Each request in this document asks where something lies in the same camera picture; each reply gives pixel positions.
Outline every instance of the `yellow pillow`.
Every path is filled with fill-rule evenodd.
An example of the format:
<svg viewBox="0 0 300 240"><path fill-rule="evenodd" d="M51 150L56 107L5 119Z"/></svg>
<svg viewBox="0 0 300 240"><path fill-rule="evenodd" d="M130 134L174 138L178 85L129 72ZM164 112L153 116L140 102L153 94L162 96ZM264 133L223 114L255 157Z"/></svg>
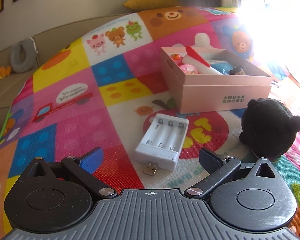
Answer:
<svg viewBox="0 0 300 240"><path fill-rule="evenodd" d="M129 0L123 4L124 7L141 12L145 10L160 9L181 6L178 0Z"/></svg>

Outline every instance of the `cardboard box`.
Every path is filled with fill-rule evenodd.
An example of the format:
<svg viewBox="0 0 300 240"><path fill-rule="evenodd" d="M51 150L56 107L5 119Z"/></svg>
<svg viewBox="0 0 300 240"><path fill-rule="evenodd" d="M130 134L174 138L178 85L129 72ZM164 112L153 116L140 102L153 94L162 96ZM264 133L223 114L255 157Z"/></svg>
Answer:
<svg viewBox="0 0 300 240"><path fill-rule="evenodd" d="M186 75L170 58L185 47L161 48L161 71L181 114L246 108L252 98L267 98L272 77L225 49L194 48L205 60L226 60L242 66L244 75Z"/></svg>

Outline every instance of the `beige wall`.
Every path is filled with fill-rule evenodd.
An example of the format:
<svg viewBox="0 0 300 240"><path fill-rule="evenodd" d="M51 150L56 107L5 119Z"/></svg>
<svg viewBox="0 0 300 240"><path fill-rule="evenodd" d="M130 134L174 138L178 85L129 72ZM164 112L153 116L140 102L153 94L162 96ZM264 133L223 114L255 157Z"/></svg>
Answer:
<svg viewBox="0 0 300 240"><path fill-rule="evenodd" d="M126 0L4 0L0 51L45 30L91 17L127 13Z"/></svg>

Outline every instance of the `crosshair symbol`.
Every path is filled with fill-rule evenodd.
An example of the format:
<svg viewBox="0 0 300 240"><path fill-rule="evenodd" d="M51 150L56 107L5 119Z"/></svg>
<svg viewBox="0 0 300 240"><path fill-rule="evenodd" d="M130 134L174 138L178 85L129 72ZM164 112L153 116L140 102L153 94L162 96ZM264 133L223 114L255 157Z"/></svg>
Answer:
<svg viewBox="0 0 300 240"><path fill-rule="evenodd" d="M149 191L149 192L147 192L146 194L147 194L148 196L152 197L152 196L154 196L156 193L154 193L153 191Z"/></svg>

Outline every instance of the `silver bolt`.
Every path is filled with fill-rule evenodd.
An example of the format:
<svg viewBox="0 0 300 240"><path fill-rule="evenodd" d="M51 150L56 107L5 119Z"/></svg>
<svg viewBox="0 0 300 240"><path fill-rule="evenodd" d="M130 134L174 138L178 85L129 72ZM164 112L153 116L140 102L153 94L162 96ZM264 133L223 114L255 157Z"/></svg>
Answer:
<svg viewBox="0 0 300 240"><path fill-rule="evenodd" d="M191 196L199 196L203 193L203 191L200 188L192 187L187 190L187 193Z"/></svg>
<svg viewBox="0 0 300 240"><path fill-rule="evenodd" d="M99 194L103 196L111 196L114 194L114 190L112 188L105 187L99 190Z"/></svg>

